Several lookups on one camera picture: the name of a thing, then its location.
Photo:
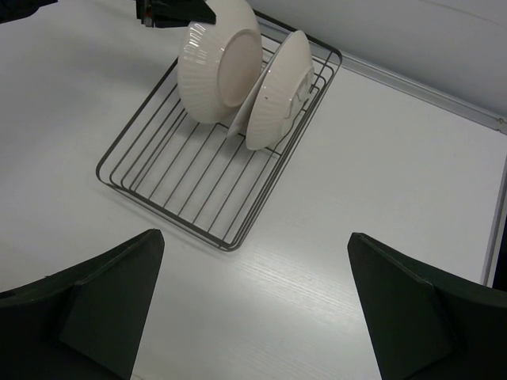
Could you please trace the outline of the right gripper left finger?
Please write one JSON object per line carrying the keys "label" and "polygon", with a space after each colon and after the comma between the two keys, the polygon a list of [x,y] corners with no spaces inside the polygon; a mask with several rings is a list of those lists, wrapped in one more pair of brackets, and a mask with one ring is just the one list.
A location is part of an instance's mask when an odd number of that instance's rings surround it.
{"label": "right gripper left finger", "polygon": [[1,293],[3,379],[129,379],[165,242],[147,230]]}

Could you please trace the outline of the orange sunburst plate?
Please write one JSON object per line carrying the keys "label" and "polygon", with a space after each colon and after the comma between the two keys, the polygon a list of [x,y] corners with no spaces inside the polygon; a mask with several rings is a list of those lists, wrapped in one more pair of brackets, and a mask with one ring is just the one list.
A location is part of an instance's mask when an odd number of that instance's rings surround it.
{"label": "orange sunburst plate", "polygon": [[274,63],[275,58],[279,54],[281,48],[285,45],[287,39],[288,38],[286,38],[281,43],[281,45],[275,50],[272,58],[268,61],[265,68],[262,70],[260,76],[257,78],[257,81],[254,83],[252,89],[250,90],[249,94],[247,95],[246,99],[244,100],[238,112],[236,113],[234,119],[232,120],[231,125],[229,126],[227,132],[227,138],[232,138],[240,134],[241,132],[246,131],[250,120],[250,115],[253,110],[255,101],[257,99],[258,92],[261,89],[262,83],[265,80],[265,77],[269,72],[270,67]]}

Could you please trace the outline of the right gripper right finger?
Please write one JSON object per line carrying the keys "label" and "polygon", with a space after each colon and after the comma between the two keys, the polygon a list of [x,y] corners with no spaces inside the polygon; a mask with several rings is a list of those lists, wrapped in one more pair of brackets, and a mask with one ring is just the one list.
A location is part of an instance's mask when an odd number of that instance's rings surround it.
{"label": "right gripper right finger", "polygon": [[384,379],[504,379],[506,293],[363,233],[347,246]]}

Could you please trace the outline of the flower pattern plate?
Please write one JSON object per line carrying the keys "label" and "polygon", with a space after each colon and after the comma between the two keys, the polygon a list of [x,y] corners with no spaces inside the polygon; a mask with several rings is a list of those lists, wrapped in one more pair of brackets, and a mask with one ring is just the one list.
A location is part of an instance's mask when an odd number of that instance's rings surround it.
{"label": "flower pattern plate", "polygon": [[314,65],[307,35],[297,30],[280,45],[258,91],[246,129],[246,147],[278,143],[310,95]]}
{"label": "flower pattern plate", "polygon": [[214,124],[234,113],[261,73],[257,17],[246,1],[208,1],[216,23],[189,24],[177,61],[177,88],[195,121]]}

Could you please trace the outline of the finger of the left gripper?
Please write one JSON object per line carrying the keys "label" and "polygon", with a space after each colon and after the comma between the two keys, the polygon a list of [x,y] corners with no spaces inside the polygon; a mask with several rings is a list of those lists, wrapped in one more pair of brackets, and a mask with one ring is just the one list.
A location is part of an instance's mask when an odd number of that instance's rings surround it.
{"label": "finger of the left gripper", "polygon": [[136,0],[136,17],[148,28],[171,29],[192,22],[214,25],[216,15],[204,0]]}

